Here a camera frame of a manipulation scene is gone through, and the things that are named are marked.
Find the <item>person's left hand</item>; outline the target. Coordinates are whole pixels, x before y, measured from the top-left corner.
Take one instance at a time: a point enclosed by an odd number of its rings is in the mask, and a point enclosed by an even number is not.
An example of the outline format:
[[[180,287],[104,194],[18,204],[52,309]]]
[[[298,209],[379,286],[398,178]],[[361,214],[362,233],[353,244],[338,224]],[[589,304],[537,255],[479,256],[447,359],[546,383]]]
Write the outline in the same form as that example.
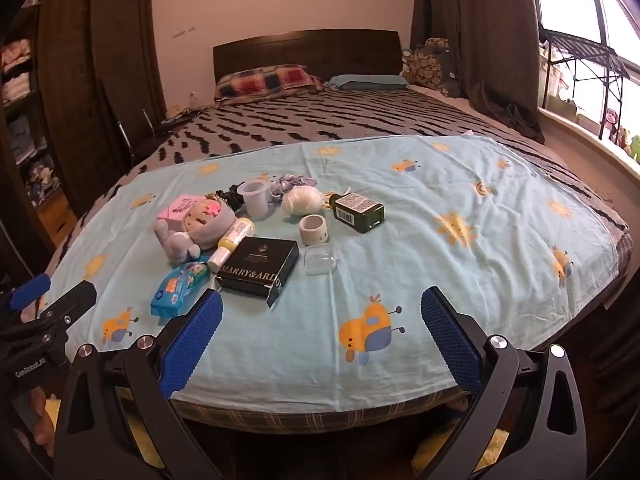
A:
[[[40,448],[43,448],[52,457],[54,454],[54,426],[46,410],[46,394],[41,388],[32,390],[30,403],[37,414],[36,422],[32,426],[32,437]]]

